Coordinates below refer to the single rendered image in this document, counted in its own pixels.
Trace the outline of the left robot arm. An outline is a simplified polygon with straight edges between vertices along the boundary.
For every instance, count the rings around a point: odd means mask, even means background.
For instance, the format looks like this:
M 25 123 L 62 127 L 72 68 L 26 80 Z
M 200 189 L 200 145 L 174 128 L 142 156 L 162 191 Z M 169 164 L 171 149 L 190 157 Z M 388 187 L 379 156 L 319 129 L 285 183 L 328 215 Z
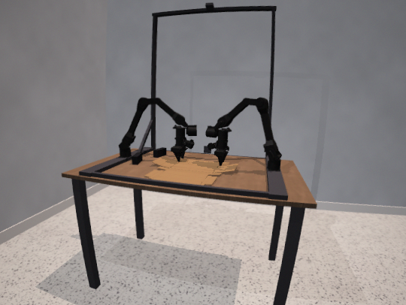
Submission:
M 231 110 L 226 115 L 220 117 L 217 120 L 217 124 L 214 126 L 208 126 L 205 134 L 207 137 L 217 137 L 218 139 L 228 139 L 228 132 L 232 131 L 227 127 L 231 124 L 234 116 L 237 116 L 242 110 L 244 110 L 248 105 L 256 106 L 262 119 L 262 125 L 265 132 L 266 142 L 263 144 L 265 153 L 269 158 L 268 170 L 269 171 L 280 171 L 280 158 L 282 154 L 278 151 L 277 144 L 274 140 L 271 123 L 268 115 L 268 100 L 266 98 L 244 98 L 241 103 L 239 103 L 233 110 Z M 222 129 L 219 129 L 222 128 Z M 220 130 L 220 131 L 219 131 Z M 277 154 L 277 155 L 276 155 Z M 279 158 L 280 157 L 280 158 Z

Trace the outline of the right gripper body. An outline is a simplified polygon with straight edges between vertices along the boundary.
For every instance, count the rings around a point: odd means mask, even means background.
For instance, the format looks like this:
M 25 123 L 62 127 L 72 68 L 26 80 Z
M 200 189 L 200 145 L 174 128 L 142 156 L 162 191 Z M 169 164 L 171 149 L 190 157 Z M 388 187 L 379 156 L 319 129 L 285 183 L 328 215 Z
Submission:
M 175 138 L 176 144 L 175 144 L 175 146 L 173 146 L 171 148 L 171 152 L 182 152 L 182 150 L 186 148 L 186 147 L 182 147 L 184 139 L 186 139 L 185 136 L 182 136 L 182 137 L 176 136 L 176 138 Z M 177 146 L 181 146 L 181 147 L 177 147 Z

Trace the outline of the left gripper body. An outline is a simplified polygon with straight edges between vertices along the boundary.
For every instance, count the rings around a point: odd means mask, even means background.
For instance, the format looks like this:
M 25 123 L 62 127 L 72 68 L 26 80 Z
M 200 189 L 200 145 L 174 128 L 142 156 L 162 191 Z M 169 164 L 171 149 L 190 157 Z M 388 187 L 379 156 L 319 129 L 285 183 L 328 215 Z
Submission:
M 225 139 L 225 140 L 224 139 L 218 139 L 217 143 L 218 143 L 218 149 L 214 152 L 214 155 L 215 156 L 225 156 L 226 155 L 226 150 L 229 150 L 229 146 L 227 146 L 228 139 Z M 228 148 L 228 149 L 226 149 L 226 148 Z

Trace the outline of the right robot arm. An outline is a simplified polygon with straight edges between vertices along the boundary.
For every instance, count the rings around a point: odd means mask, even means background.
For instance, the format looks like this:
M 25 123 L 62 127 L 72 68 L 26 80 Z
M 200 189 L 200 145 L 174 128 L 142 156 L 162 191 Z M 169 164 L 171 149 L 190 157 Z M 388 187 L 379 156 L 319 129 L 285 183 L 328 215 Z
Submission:
M 129 127 L 129 130 L 123 137 L 122 142 L 119 144 L 119 148 L 120 148 L 119 157 L 128 158 L 129 156 L 131 156 L 131 150 L 130 150 L 129 146 L 131 145 L 131 143 L 134 142 L 134 140 L 136 138 L 135 130 L 138 126 L 142 113 L 146 110 L 146 108 L 148 106 L 147 104 L 154 104 L 154 103 L 156 103 L 168 115 L 170 115 L 171 118 L 178 125 L 182 125 L 183 127 L 188 126 L 187 128 L 181 128 L 181 126 L 175 125 L 173 128 L 176 128 L 176 136 L 178 136 L 178 137 L 185 136 L 185 129 L 186 129 L 186 134 L 188 134 L 188 136 L 197 136 L 196 125 L 186 125 L 185 118 L 182 117 L 181 115 L 179 115 L 179 113 L 176 113 L 175 111 L 173 111 L 168 105 L 165 105 L 165 103 L 162 102 L 160 98 L 147 98 L 147 99 L 140 98 L 138 100 L 137 110 L 136 110 L 135 116 L 132 120 L 132 123 Z M 194 141 L 192 139 L 191 140 L 184 139 L 182 147 L 185 147 L 185 146 L 192 149 L 194 146 Z

